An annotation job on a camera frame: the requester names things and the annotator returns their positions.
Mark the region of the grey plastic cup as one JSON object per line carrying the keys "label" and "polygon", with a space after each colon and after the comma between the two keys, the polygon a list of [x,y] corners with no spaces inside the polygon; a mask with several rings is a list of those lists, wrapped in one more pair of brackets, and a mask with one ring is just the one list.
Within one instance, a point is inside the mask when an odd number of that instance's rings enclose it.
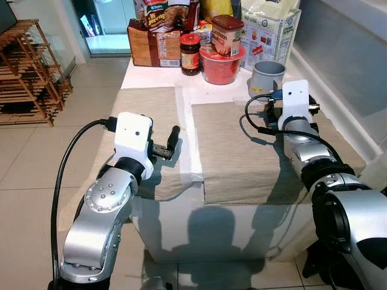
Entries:
{"label": "grey plastic cup", "polygon": [[282,79],[286,71],[285,66],[279,62],[257,61],[248,82],[249,96],[256,97],[282,89]]}

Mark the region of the narrow beige placemat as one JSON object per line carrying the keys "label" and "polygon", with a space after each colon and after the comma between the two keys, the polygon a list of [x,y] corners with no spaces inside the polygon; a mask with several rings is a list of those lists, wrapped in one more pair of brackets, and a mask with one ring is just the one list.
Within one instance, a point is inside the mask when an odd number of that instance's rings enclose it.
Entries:
{"label": "narrow beige placemat", "polygon": [[139,196],[155,201],[171,201],[194,184],[190,161],[190,141],[183,124],[183,99],[177,97],[174,86],[120,89],[111,116],[121,112],[144,114],[152,119],[151,139],[167,146],[172,127],[179,126],[178,143],[171,160],[158,157],[150,179],[141,182]]}

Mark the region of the red plastic bowl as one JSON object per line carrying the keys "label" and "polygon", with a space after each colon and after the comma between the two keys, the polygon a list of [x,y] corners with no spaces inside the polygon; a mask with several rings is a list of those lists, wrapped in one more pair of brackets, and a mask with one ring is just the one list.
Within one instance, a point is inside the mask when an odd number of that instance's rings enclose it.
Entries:
{"label": "red plastic bowl", "polygon": [[240,46],[234,56],[223,56],[216,52],[211,43],[201,46],[201,70],[205,81],[213,85],[229,85],[234,82],[239,72],[246,50]]}

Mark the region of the white printed carton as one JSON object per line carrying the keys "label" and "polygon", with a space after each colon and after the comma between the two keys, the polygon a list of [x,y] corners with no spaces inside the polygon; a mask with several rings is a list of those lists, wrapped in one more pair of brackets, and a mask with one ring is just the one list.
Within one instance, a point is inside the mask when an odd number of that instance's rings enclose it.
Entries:
{"label": "white printed carton", "polygon": [[300,17],[300,9],[290,9],[286,17],[277,19],[260,16],[243,7],[241,46],[246,54],[241,60],[241,67],[252,70],[255,63],[262,60],[285,64],[293,46]]}

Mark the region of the dark jar with red lid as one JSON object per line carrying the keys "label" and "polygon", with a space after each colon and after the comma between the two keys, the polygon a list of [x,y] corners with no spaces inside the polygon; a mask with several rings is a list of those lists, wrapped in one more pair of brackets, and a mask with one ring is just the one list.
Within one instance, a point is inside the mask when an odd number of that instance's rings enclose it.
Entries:
{"label": "dark jar with red lid", "polygon": [[201,71],[201,36],[188,33],[180,36],[180,67],[185,76],[195,76]]}

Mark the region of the brown cardboard food box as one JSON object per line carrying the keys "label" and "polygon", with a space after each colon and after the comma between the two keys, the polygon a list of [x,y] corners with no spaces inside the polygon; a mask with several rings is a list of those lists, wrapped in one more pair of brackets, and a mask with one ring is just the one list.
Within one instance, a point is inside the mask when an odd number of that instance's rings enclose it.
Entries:
{"label": "brown cardboard food box", "polygon": [[127,34],[134,66],[180,67],[181,33],[180,30],[153,33],[142,21],[131,19]]}

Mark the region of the brown canister with red lid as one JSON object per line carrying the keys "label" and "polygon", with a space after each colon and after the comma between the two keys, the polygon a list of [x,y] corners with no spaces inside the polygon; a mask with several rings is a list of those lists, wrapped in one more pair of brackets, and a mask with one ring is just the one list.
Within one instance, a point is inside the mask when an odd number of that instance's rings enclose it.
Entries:
{"label": "brown canister with red lid", "polygon": [[222,56],[235,56],[241,47],[241,35],[244,23],[229,14],[215,16],[210,22],[213,25],[211,41],[216,52]]}

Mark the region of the white table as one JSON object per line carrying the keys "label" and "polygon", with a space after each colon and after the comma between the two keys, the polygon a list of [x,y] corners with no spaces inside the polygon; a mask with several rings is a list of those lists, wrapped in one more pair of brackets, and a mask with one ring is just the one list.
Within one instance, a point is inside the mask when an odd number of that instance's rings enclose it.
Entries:
{"label": "white table", "polygon": [[288,205],[207,204],[203,182],[171,201],[141,197],[132,223],[161,263],[288,262],[315,241],[311,195]]}

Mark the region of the white plastic bag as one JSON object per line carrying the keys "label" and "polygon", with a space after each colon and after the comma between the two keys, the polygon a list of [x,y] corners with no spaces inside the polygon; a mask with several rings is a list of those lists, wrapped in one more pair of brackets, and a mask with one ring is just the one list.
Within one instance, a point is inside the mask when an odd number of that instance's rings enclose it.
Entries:
{"label": "white plastic bag", "polygon": [[298,7],[299,0],[240,0],[244,16],[284,18],[291,9]]}

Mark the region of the small printed packet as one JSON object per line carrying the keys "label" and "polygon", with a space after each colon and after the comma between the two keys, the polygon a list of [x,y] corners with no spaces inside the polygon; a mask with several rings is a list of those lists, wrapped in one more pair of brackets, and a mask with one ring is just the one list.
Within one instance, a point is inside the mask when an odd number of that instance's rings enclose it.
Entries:
{"label": "small printed packet", "polygon": [[204,49],[209,52],[213,52],[215,47],[212,44],[211,31],[213,30],[213,25],[210,22],[200,20],[197,22],[197,26],[192,33],[199,35],[201,39],[201,49]]}

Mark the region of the yellow snack bag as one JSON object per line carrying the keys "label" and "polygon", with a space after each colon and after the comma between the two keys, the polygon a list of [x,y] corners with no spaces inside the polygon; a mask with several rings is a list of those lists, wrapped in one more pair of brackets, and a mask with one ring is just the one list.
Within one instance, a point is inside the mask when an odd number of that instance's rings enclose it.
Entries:
{"label": "yellow snack bag", "polygon": [[231,0],[200,0],[200,3],[205,19],[215,16],[234,16]]}

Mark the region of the dark glass bottle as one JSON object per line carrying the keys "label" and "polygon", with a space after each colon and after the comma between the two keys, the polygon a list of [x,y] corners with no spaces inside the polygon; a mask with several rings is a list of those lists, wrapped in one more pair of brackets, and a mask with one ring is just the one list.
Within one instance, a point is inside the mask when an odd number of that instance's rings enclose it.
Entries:
{"label": "dark glass bottle", "polygon": [[186,12],[181,20],[181,27],[184,31],[194,31],[199,22],[200,0],[182,0],[186,5]]}

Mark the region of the grey robot leg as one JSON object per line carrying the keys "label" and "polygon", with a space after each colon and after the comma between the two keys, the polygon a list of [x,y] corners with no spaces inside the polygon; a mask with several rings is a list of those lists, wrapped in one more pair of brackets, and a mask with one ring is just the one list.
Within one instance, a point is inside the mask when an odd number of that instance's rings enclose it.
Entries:
{"label": "grey robot leg", "polygon": [[174,287],[160,277],[152,277],[143,282],[139,290],[174,290]]}

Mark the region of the wooden slatted rack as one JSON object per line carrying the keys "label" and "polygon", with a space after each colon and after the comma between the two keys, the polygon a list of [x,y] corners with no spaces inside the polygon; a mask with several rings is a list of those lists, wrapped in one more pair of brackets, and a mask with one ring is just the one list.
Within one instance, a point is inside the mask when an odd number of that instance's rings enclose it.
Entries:
{"label": "wooden slatted rack", "polygon": [[72,92],[37,19],[0,34],[0,125],[49,124]]}

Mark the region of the dark flat screen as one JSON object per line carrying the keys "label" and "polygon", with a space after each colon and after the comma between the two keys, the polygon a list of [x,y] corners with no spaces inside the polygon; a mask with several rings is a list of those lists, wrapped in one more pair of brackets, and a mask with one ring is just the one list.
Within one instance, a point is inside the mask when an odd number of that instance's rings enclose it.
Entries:
{"label": "dark flat screen", "polygon": [[9,28],[14,27],[17,21],[17,17],[7,0],[0,0],[0,35],[9,30]]}

